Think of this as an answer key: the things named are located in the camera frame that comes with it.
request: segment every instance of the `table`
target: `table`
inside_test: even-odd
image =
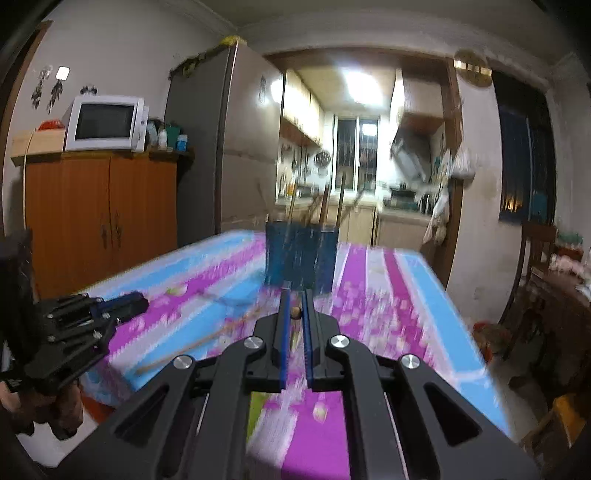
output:
[[[551,404],[562,394],[579,392],[591,374],[591,304],[575,288],[582,282],[579,277],[554,271],[532,271],[530,281],[538,297],[535,303],[545,333],[532,374]],[[549,349],[556,350],[556,354],[550,365],[542,368]],[[555,378],[556,365],[559,357],[567,355],[578,357],[579,364],[574,374],[561,382]]]
[[[157,373],[142,367],[224,326],[221,335],[187,353],[197,359],[217,355],[250,335],[257,318],[278,310],[280,292],[262,285],[264,270],[264,234],[233,231],[91,287],[91,296],[106,299],[140,290],[150,308],[119,327],[110,354],[82,378],[85,393],[117,406]],[[508,433],[480,353],[418,253],[340,244],[332,294],[314,305],[374,353],[418,355]],[[347,479],[342,396],[306,389],[301,325],[294,325],[293,335],[287,388],[265,397],[258,411],[251,409],[256,425],[248,468],[253,478]]]

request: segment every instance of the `food container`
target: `food container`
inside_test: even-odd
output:
[[[187,135],[179,135],[177,140],[177,150],[181,152],[187,151],[187,142],[189,141],[189,137]]]

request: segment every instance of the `cabinet door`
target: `cabinet door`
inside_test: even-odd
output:
[[[285,100],[283,105],[283,116],[293,124],[298,122],[298,112],[300,109],[301,80],[297,74],[288,69],[285,73]]]
[[[346,211],[347,206],[343,206],[343,213]],[[329,211],[326,215],[326,220],[328,223],[336,224],[336,216],[339,213],[338,205],[329,205]],[[342,225],[339,228],[339,242],[347,242],[349,235],[349,217],[342,222]]]
[[[371,244],[371,234],[374,227],[374,210],[357,207],[349,216],[348,241],[352,244]]]
[[[109,157],[31,163],[26,180],[40,298],[68,295],[110,276]]]
[[[380,247],[405,248],[418,252],[423,244],[426,229],[423,225],[398,223],[380,218],[376,244]]]
[[[111,228],[117,271],[177,248],[176,163],[111,157]]]
[[[310,95],[310,110],[307,118],[307,125],[304,131],[310,138],[318,138],[320,123],[320,104],[314,95]]]

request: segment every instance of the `ceiling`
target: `ceiling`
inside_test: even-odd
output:
[[[383,8],[422,13],[488,31],[552,65],[572,50],[531,0],[201,0],[237,27],[306,12]]]
[[[396,69],[384,66],[362,66],[356,70],[369,74],[376,80],[384,100],[381,106],[368,107],[355,103],[347,89],[341,67],[303,67],[295,71],[325,111],[338,115],[368,114],[373,116],[389,113]]]

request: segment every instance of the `kitchen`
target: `kitchen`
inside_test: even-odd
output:
[[[285,72],[284,85],[271,86],[282,100],[275,212],[288,213],[295,184],[293,219],[328,187],[334,223],[344,174],[344,204],[359,198],[339,241],[421,251],[433,263],[434,241],[423,240],[447,193],[442,85],[429,65],[333,50],[269,58]],[[445,231],[434,236],[441,244]]]

